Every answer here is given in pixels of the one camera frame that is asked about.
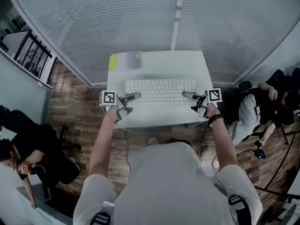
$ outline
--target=white pants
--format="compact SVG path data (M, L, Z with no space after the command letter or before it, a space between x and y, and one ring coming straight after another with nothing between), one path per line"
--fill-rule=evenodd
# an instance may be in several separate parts
M238 145L245 137L253 133L253 129L260 124L260 115L255 114L256 100L253 94L244 97L240 103L239 120L227 126L227 131L233 144Z

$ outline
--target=white desk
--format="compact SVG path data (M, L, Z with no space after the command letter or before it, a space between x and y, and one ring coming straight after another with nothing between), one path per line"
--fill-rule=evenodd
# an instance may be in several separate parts
M213 88L201 51L163 51L143 52L142 68L109 70L107 90L116 91L122 97L125 95L126 81L150 79L196 80L198 94L204 94L206 90ZM203 121L189 106L135 107L120 126L144 128Z

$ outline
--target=black shirt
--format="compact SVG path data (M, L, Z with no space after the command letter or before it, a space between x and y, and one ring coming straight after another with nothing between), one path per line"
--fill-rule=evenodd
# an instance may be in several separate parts
M20 159L17 160L17 164L20 164L23 160L29 157L33 151L39 150L44 154L48 153L48 143L46 142L47 138L45 137L45 133L38 129L38 132L35 131L33 134L30 133L22 133L17 134L12 143L18 150L20 155ZM30 169L34 174L40 174L46 172L47 165L47 156L45 155L41 161L35 164L30 164ZM28 176L25 174L18 173L20 178L24 180Z
M256 100L256 105L260 108L261 124L266 124L272 120L276 127L280 124L290 125L294 123L293 110L285 108L282 104L283 95L290 90L290 77L284 76L283 73L272 76L266 83L277 90L278 95L276 100L269 98L269 91L261 90L260 88L250 89L249 93L253 94Z

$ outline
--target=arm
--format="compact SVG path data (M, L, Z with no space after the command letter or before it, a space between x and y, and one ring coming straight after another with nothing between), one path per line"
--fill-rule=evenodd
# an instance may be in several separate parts
M208 117L219 114L220 111L210 104L207 108L209 110ZM221 119L217 119L212 123L212 130L215 138L215 146L217 158L220 164L220 169L227 165L237 165L236 151L233 142L227 132L226 126Z
M41 152L40 150L34 150L29 157L27 157L24 161L22 161L19 165L18 170L22 174L28 174L28 168L30 164L38 163L44 157L45 153Z
M28 177L25 178L24 180L22 180L22 184L23 184L23 186L24 186L24 188L25 188L25 190L26 190L26 192L27 192L27 194L30 198L30 203L31 203L32 208L36 209L37 208L36 207L36 202L35 202L35 199L34 199L34 196L33 196L33 193L32 193L31 183L30 183Z
M264 132L264 135L262 137L262 139L259 141L262 145L264 145L264 143L268 140L268 138L270 137L270 135L273 133L274 129L275 129L275 123L271 123L266 131Z
M266 82L260 82L257 86L261 90L269 91L269 98L271 100L276 100L277 99L278 92L273 86L268 85Z
M101 174L107 177L114 124L117 120L118 108L111 106L103 118L101 128L90 156L89 175Z

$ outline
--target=man sitting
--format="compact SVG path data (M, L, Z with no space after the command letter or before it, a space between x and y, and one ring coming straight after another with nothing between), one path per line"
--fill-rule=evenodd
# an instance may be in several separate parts
M257 87L250 89L249 94L240 103L239 119L227 126L235 146L251 135L257 126L270 120L272 123L259 141L262 146L275 127L294 123L293 111L299 108L300 95L297 90L292 90L290 76L285 76L281 70L277 70L268 81L259 83ZM216 157L212 167L218 168Z

